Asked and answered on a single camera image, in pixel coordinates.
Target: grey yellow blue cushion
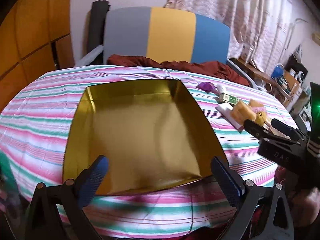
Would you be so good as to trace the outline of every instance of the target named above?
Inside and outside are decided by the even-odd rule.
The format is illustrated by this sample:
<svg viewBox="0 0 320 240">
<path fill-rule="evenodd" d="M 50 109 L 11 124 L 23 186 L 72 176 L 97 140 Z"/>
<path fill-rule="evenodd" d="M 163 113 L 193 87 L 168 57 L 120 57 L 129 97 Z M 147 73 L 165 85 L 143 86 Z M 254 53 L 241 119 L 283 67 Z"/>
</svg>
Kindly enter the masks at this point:
<svg viewBox="0 0 320 240">
<path fill-rule="evenodd" d="M 211 18 L 169 8 L 127 7 L 107 14 L 103 63 L 112 54 L 157 62 L 226 63 L 230 29 Z"/>
</svg>

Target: screw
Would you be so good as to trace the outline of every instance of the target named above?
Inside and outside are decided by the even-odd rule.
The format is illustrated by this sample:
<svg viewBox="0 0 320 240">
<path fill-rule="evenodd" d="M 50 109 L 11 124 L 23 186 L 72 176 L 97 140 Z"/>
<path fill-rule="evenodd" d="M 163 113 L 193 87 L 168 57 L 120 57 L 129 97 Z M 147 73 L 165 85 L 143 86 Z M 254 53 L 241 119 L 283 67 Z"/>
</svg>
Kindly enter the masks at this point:
<svg viewBox="0 0 320 240">
<path fill-rule="evenodd" d="M 279 183 L 277 183 L 277 184 L 276 184 L 276 188 L 279 189 L 279 190 L 281 190 L 281 189 L 282 189 L 282 185 L 279 184 Z"/>
<path fill-rule="evenodd" d="M 43 186 L 44 186 L 44 183 L 40 182 L 40 183 L 38 183 L 37 188 L 43 188 Z"/>
<path fill-rule="evenodd" d="M 73 179 L 68 179 L 68 180 L 65 182 L 65 184 L 66 184 L 67 186 L 71 186 L 71 185 L 74 184 L 74 180 L 73 180 Z"/>
<path fill-rule="evenodd" d="M 253 186 L 253 181 L 251 180 L 251 179 L 247 179 L 246 181 L 245 181 L 245 184 L 247 185 L 247 186 L 249 186 L 249 187 L 252 187 Z"/>
</svg>

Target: striped bedsheet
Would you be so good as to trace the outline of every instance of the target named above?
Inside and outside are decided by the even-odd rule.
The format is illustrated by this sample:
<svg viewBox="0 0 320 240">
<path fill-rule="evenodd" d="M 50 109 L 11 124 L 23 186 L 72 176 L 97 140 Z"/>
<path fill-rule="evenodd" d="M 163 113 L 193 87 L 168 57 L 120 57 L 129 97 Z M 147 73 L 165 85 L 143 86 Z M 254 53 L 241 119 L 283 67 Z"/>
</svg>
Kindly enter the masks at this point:
<svg viewBox="0 0 320 240">
<path fill-rule="evenodd" d="M 271 95 L 226 80 L 182 71 L 149 67 L 86 66 L 44 74 L 21 92 L 0 115 L 0 158 L 11 170 L 20 193 L 28 200 L 39 182 L 62 183 L 68 133 L 79 99 L 87 86 L 132 79 L 180 79 L 198 102 L 214 129 L 231 168 L 243 179 L 272 186 L 277 167 L 256 152 L 258 140 L 239 132 L 215 109 L 216 95 L 196 88 L 200 82 L 223 84 L 245 102 L 262 102 L 271 118 L 296 127 L 280 102 Z M 61 217 L 67 221 L 62 207 Z M 102 235 L 165 238 L 226 222 L 231 208 L 212 179 L 139 196 L 97 196 L 84 209 Z"/>
</svg>

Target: white curtain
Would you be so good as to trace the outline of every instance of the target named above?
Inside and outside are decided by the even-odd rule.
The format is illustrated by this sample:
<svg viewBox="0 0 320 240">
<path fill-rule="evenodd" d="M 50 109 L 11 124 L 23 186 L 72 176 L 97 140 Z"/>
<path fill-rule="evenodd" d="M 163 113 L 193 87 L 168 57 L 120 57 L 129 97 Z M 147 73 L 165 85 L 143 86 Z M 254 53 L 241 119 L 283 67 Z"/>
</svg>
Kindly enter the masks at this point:
<svg viewBox="0 0 320 240">
<path fill-rule="evenodd" d="M 169 0 L 168 8 L 198 13 L 230 27 L 228 57 L 243 46 L 255 48 L 254 60 L 271 75 L 278 63 L 291 20 L 292 0 Z"/>
</svg>

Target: fabric pile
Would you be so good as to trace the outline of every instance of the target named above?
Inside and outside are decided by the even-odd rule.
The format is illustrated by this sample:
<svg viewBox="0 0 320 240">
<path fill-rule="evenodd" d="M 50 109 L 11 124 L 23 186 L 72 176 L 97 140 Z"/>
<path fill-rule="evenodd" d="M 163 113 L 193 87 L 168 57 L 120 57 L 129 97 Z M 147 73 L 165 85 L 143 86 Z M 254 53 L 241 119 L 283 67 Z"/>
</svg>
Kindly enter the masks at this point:
<svg viewBox="0 0 320 240">
<path fill-rule="evenodd" d="M 158 63 L 150 58 L 143 56 L 120 56 L 113 54 L 108 58 L 107 65 L 117 65 L 125 67 L 154 67 L 162 69 L 172 69 L 181 70 L 191 73 L 197 73 L 202 75 L 207 75 L 211 77 L 216 77 L 220 79 L 229 80 L 231 82 L 249 86 L 248 81 L 240 76 L 236 71 L 226 64 L 218 61 L 208 61 L 201 64 L 189 63 L 186 61 L 164 61 Z"/>
</svg>

